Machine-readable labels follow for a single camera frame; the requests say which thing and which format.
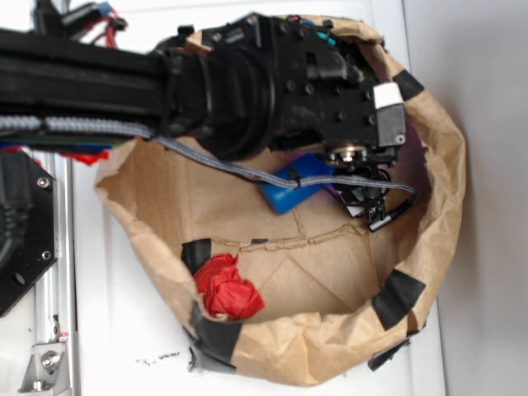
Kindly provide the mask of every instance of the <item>red object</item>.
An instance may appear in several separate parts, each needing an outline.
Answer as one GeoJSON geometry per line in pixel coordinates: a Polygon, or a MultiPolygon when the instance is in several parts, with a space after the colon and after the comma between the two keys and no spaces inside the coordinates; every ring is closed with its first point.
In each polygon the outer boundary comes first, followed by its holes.
{"type": "Polygon", "coordinates": [[[229,319],[250,318],[264,308],[264,301],[251,281],[238,274],[238,256],[212,257],[194,275],[198,293],[213,317],[227,314],[229,319]]]}
{"type": "Polygon", "coordinates": [[[68,153],[62,153],[60,154],[63,157],[66,158],[73,158],[80,163],[86,163],[87,165],[92,165],[93,163],[96,163],[100,159],[108,159],[108,152],[107,151],[101,151],[97,155],[93,154],[68,154],[68,153]]]}

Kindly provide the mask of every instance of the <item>metal bracket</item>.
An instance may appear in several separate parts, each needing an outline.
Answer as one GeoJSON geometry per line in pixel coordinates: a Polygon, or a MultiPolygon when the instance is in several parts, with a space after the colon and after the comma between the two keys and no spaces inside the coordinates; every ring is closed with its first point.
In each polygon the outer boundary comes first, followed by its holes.
{"type": "Polygon", "coordinates": [[[0,317],[29,291],[56,261],[54,178],[28,158],[32,208],[23,244],[0,267],[0,317]]]}
{"type": "Polygon", "coordinates": [[[34,345],[26,376],[17,394],[71,395],[68,367],[68,350],[64,342],[34,345]]]}

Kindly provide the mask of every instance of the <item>white wall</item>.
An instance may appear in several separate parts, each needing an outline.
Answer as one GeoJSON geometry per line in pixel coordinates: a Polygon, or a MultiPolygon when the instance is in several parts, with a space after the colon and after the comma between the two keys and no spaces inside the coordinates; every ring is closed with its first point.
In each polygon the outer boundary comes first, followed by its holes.
{"type": "Polygon", "coordinates": [[[468,195],[439,300],[450,396],[528,393],[528,2],[403,0],[411,67],[464,130],[468,195]]]}

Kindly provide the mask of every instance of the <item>black tape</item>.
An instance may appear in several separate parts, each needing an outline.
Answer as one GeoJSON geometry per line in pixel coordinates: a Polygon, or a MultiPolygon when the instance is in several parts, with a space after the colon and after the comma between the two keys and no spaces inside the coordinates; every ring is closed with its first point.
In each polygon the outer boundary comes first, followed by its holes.
{"type": "Polygon", "coordinates": [[[387,361],[392,360],[396,352],[398,352],[402,347],[410,345],[411,342],[407,339],[403,342],[400,342],[397,346],[393,346],[387,351],[376,354],[372,359],[369,360],[369,369],[372,371],[378,370],[382,365],[387,363],[387,361]]]}
{"type": "Polygon", "coordinates": [[[191,326],[195,329],[195,346],[217,362],[231,366],[231,357],[237,345],[242,323],[220,323],[209,320],[201,314],[198,305],[192,309],[191,326]]]}
{"type": "Polygon", "coordinates": [[[404,101],[414,98],[418,93],[426,89],[407,70],[403,70],[400,74],[394,76],[393,80],[398,84],[399,91],[402,93],[402,98],[404,101]]]}
{"type": "Polygon", "coordinates": [[[426,286],[403,272],[393,270],[372,305],[385,330],[396,326],[416,304],[426,286]]]}
{"type": "Polygon", "coordinates": [[[214,357],[206,355],[204,352],[198,349],[198,347],[196,346],[197,342],[192,337],[192,335],[185,328],[183,329],[183,331],[191,342],[191,346],[189,347],[189,352],[191,353],[191,360],[189,361],[189,364],[187,366],[187,371],[189,371],[190,373],[195,370],[216,371],[218,373],[225,374],[236,373],[237,368],[234,365],[223,363],[222,361],[219,361],[214,357]]]}
{"type": "Polygon", "coordinates": [[[201,266],[211,258],[211,240],[199,239],[183,243],[181,260],[185,263],[192,275],[195,275],[201,266]]]}

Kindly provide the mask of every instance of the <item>blue object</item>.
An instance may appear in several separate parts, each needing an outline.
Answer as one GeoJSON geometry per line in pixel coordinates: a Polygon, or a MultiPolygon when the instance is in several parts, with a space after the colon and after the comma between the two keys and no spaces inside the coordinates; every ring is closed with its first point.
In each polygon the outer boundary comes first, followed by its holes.
{"type": "Polygon", "coordinates": [[[99,8],[102,17],[108,17],[108,14],[112,11],[112,7],[108,2],[100,2],[97,4],[97,8],[99,8]]]}
{"type": "MultiPolygon", "coordinates": [[[[295,180],[299,177],[328,176],[332,175],[333,171],[332,167],[320,161],[315,155],[308,153],[297,158],[290,165],[283,167],[276,173],[276,176],[295,180]]],[[[292,189],[266,184],[261,186],[261,192],[271,208],[279,215],[283,215],[319,192],[321,187],[321,185],[317,185],[292,189]]]]}
{"type": "Polygon", "coordinates": [[[317,32],[317,35],[318,35],[321,39],[323,39],[323,40],[325,40],[327,43],[329,43],[330,45],[332,45],[332,46],[335,46],[335,45],[336,45],[336,41],[335,41],[332,37],[330,37],[330,35],[329,35],[328,33],[323,33],[323,32],[321,32],[321,31],[318,31],[318,32],[317,32]]]}

